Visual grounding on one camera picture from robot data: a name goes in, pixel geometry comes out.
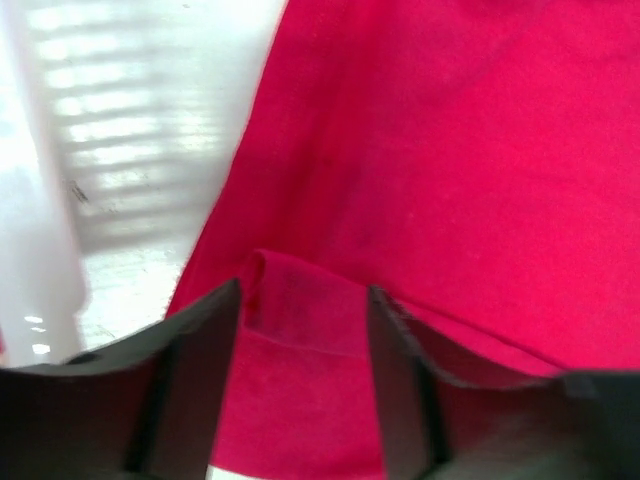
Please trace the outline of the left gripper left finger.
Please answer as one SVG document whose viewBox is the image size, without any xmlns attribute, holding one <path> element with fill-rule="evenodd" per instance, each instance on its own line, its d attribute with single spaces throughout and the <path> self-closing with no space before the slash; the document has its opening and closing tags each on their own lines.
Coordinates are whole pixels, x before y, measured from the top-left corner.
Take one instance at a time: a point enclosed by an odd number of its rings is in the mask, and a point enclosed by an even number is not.
<svg viewBox="0 0 640 480">
<path fill-rule="evenodd" d="M 223 406 L 241 288 L 62 364 L 1 372 L 5 479 L 202 479 Z"/>
</svg>

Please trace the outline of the red t shirt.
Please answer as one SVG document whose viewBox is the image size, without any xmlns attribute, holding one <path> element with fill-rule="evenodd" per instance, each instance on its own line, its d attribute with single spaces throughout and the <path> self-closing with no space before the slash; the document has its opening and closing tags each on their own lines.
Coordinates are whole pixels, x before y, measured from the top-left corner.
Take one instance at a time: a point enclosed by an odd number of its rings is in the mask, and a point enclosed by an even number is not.
<svg viewBox="0 0 640 480">
<path fill-rule="evenodd" d="M 177 312 L 238 278 L 212 463 L 384 475 L 367 289 L 441 369 L 639 365 L 639 5 L 291 1 Z"/>
</svg>

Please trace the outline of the white plastic basket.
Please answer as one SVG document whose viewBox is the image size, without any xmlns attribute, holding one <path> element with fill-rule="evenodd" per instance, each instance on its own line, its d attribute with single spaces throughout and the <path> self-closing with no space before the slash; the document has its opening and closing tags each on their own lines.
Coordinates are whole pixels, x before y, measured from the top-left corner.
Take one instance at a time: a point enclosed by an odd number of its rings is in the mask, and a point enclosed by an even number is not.
<svg viewBox="0 0 640 480">
<path fill-rule="evenodd" d="M 245 128 L 280 1 L 1 5 L 1 362 L 160 320 Z"/>
</svg>

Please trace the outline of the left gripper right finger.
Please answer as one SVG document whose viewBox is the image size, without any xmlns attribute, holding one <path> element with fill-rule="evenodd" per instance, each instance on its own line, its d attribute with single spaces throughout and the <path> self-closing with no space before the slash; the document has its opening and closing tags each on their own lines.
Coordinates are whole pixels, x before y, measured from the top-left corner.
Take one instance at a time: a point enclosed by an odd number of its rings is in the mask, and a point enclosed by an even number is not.
<svg viewBox="0 0 640 480">
<path fill-rule="evenodd" d="M 391 479 L 635 479 L 639 375 L 528 376 L 367 293 L 377 420 Z"/>
</svg>

